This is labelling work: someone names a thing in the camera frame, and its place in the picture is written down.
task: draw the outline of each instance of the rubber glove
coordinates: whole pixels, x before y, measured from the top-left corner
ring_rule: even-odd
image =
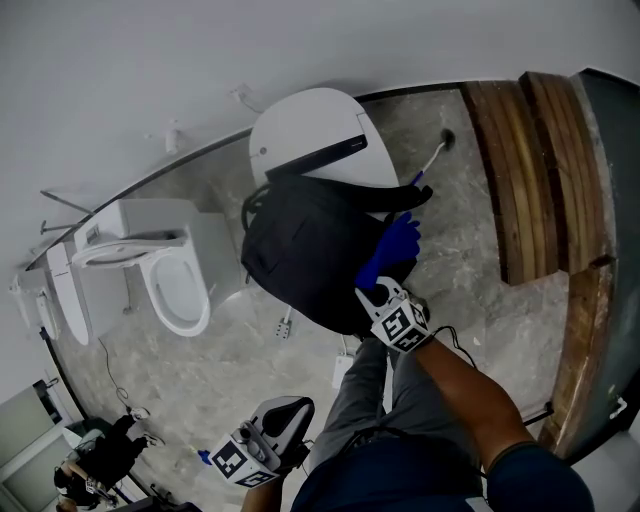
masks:
[[[373,290],[380,272],[391,265],[415,258],[420,252],[419,225],[417,220],[411,221],[410,212],[396,219],[383,233],[373,257],[358,271],[356,286]]]

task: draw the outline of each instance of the open toilet lid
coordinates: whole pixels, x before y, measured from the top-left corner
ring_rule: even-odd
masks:
[[[72,263],[78,267],[123,268],[132,267],[150,253],[168,247],[181,247],[184,238],[175,240],[114,240],[87,247],[73,255]]]

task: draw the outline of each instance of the black bag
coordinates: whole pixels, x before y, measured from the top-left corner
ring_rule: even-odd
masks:
[[[432,193],[429,187],[373,188],[285,176],[243,204],[242,264],[262,288],[310,320],[341,334],[365,335],[371,320],[354,281],[387,227],[367,212],[410,210]],[[414,265],[403,262],[385,275],[401,283]]]

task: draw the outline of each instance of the brush head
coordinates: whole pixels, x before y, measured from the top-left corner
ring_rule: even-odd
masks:
[[[440,132],[440,140],[444,142],[445,151],[449,151],[456,143],[456,136],[449,128],[445,128]]]

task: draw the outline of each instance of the white shoe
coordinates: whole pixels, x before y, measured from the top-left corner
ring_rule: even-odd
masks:
[[[144,407],[134,407],[129,411],[134,420],[146,420],[151,414]]]
[[[149,434],[149,432],[145,432],[142,435],[147,440],[147,443],[149,443],[149,446],[165,446],[167,444],[162,439],[160,439],[158,436],[154,436],[153,434]]]

